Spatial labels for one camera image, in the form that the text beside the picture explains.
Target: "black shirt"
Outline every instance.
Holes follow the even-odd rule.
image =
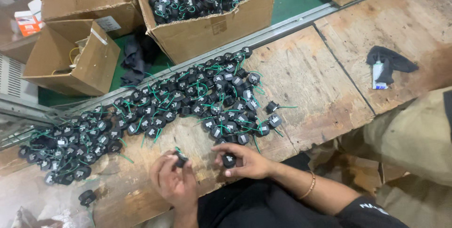
[[[334,217],[320,214],[269,179],[243,179],[202,197],[198,222],[200,228],[407,228],[365,197]]]

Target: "tube of adhesive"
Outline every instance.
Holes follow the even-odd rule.
[[[373,65],[373,70],[372,70],[372,75],[373,75],[373,84],[372,84],[372,89],[374,90],[385,90],[388,87],[386,86],[386,83],[383,82],[377,82],[376,79],[378,79],[378,77],[380,77],[381,72],[383,71],[383,63],[381,63],[380,60],[378,60],[374,65]]]

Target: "black sleeve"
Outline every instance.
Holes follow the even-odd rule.
[[[345,228],[408,228],[378,206],[374,200],[359,197],[336,215]]]

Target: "bracelet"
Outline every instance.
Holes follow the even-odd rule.
[[[311,187],[309,188],[308,192],[305,193],[305,195],[303,195],[302,197],[300,197],[299,199],[303,199],[304,197],[308,196],[311,191],[313,190],[314,186],[315,186],[315,175],[312,171],[309,171],[312,174],[312,184]]]

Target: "metal vent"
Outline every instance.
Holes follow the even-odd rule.
[[[0,93],[37,103],[37,86],[20,79],[25,65],[0,54]]]

